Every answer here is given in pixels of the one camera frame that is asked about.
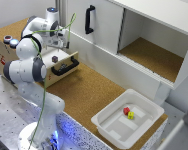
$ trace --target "white robotic arm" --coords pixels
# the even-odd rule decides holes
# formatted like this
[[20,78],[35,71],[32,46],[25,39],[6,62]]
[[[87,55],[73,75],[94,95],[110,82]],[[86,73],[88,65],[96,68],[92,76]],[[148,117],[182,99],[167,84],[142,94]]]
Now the white robotic arm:
[[[21,33],[21,41],[16,47],[16,54],[19,60],[7,62],[4,66],[4,75],[12,83],[18,85],[19,94],[28,102],[32,102],[42,108],[44,99],[44,89],[34,82],[45,79],[46,67],[42,59],[37,57],[43,45],[63,47],[65,30],[47,32],[62,28],[59,26],[59,13],[55,8],[46,10],[46,19],[31,17]],[[44,110],[35,133],[33,144],[30,150],[53,150],[60,149],[58,139],[52,139],[52,135],[57,132],[56,114],[64,110],[64,101],[46,92]],[[27,145],[19,145],[19,150],[29,149],[34,131],[28,137]],[[43,143],[55,140],[47,146]]]

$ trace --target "white plastic container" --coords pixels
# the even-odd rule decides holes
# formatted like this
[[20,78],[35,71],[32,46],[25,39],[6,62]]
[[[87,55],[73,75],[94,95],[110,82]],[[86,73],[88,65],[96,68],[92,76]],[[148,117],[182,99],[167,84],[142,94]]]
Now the white plastic container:
[[[125,107],[134,112],[133,120],[124,115]],[[129,149],[163,113],[163,108],[128,89],[92,117],[91,121],[97,126],[99,133],[116,147]]]

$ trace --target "wooden shelf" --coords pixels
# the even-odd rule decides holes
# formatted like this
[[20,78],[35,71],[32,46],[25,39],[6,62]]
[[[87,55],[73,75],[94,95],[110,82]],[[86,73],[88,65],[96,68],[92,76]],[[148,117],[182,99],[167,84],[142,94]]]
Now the wooden shelf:
[[172,82],[175,82],[184,60],[143,38],[138,38],[119,53]]

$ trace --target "green cable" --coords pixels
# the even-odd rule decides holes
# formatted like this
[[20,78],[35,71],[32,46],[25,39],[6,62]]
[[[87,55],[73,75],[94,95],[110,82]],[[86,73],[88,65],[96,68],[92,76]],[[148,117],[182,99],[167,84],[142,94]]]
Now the green cable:
[[[62,29],[66,29],[67,27],[69,27],[69,34],[68,34],[68,40],[69,40],[69,39],[70,39],[70,27],[71,27],[72,23],[75,21],[75,19],[76,19],[76,13],[73,14],[73,16],[72,16],[72,18],[71,18],[71,21],[70,21],[70,24],[68,24],[67,26],[65,26],[65,27],[63,27],[63,28],[61,28],[61,29],[58,29],[58,30],[48,30],[48,31],[46,31],[46,30],[39,30],[39,31],[34,31],[34,32],[32,33],[32,35],[33,35],[34,33],[38,33],[38,32],[55,32],[55,31],[60,31],[60,30],[62,30]],[[40,56],[40,58],[41,58],[41,60],[42,60],[41,53],[39,52],[39,49],[38,49],[36,43],[34,42],[34,40],[33,40],[32,38],[31,38],[31,41],[32,41],[32,43],[34,44],[34,46],[36,47],[36,50],[38,51],[38,54],[39,54],[39,56]],[[38,123],[37,123],[37,125],[36,125],[36,128],[35,128],[35,131],[34,131],[34,134],[33,134],[32,139],[31,139],[31,142],[30,142],[30,145],[29,145],[28,150],[31,148],[32,142],[33,142],[33,140],[34,140],[34,136],[35,136],[35,134],[36,134],[36,131],[37,131],[37,128],[38,128],[38,125],[39,125],[39,123],[40,123],[40,120],[41,120],[41,117],[42,117],[42,114],[43,114],[43,110],[44,110],[45,94],[46,94],[46,82],[45,82],[45,81],[46,81],[46,80],[44,79],[43,106],[42,106],[41,113],[40,113],[40,116],[39,116],[39,119],[38,119]]]

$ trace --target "cabinet handle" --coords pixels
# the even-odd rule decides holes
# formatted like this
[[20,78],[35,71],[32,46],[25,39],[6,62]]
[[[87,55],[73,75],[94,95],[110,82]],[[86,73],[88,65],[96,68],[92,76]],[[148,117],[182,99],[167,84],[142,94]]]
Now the cabinet handle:
[[57,76],[61,76],[63,74],[65,74],[66,72],[70,71],[71,69],[77,67],[79,65],[79,62],[72,56],[71,57],[71,61],[73,62],[73,64],[71,64],[70,66],[63,68],[61,70],[56,70],[54,67],[51,68],[51,71],[57,75]]
[[90,12],[92,10],[95,10],[95,7],[92,5],[90,5],[90,8],[86,10],[86,24],[85,24],[86,34],[90,34],[94,31],[92,28],[90,28]]

